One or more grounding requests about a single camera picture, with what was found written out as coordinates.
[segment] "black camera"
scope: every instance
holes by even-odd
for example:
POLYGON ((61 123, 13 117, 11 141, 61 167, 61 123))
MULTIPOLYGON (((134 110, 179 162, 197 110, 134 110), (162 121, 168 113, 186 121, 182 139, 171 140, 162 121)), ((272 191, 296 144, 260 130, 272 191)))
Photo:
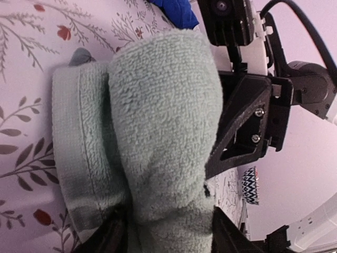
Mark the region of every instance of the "black camera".
POLYGON ((198 0, 207 36, 215 46, 247 46, 254 40, 250 0, 198 0))

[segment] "zigzag pattern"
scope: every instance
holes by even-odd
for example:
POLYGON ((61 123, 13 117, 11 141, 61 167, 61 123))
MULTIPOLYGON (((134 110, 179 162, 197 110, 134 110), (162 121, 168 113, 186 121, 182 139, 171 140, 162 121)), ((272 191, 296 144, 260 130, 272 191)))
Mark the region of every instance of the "zigzag pattern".
POLYGON ((242 176, 241 185, 246 202, 251 205, 259 205, 260 187, 256 167, 245 171, 242 176))

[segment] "bolt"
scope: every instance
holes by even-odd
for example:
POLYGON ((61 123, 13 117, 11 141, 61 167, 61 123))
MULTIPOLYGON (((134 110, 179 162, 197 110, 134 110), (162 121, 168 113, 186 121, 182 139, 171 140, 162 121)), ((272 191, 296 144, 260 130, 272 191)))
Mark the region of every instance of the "bolt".
POLYGON ((258 134, 252 135, 252 142, 258 143, 261 140, 261 137, 258 134))
POLYGON ((227 10, 227 3, 225 1, 218 1, 217 4, 216 4, 216 7, 221 10, 222 12, 224 12, 225 10, 227 10))
POLYGON ((256 110, 255 110, 255 116, 257 116, 257 117, 262 117, 264 115, 264 110, 262 109, 262 108, 257 108, 256 110))

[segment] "black bracket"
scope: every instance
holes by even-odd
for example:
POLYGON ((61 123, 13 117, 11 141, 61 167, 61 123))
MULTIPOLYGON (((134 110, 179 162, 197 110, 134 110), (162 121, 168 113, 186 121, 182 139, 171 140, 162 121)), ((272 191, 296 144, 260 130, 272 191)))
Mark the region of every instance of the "black bracket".
POLYGON ((266 76, 238 77, 225 72, 220 72, 220 78, 224 92, 231 83, 237 83, 237 86, 224 103, 217 140, 206 165, 207 179, 256 161, 267 147, 264 136, 272 95, 271 80, 266 76), (262 110, 262 115, 256 116, 256 110, 262 110))
POLYGON ((288 125, 293 87, 289 79, 219 72, 224 108, 206 164, 206 178, 280 151, 288 125), (279 88, 277 96, 273 90, 279 88))
POLYGON ((250 0, 198 0, 207 36, 215 46, 247 46, 254 40, 250 0))

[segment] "sage green towel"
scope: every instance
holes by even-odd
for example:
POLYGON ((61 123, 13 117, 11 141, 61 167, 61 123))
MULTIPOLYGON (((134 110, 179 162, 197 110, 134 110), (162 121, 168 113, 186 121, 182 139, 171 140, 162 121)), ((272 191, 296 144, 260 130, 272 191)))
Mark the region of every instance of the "sage green towel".
POLYGON ((129 252, 211 252, 204 165, 221 111, 209 42, 193 31, 57 70, 55 161, 81 241, 114 206, 132 203, 129 252))

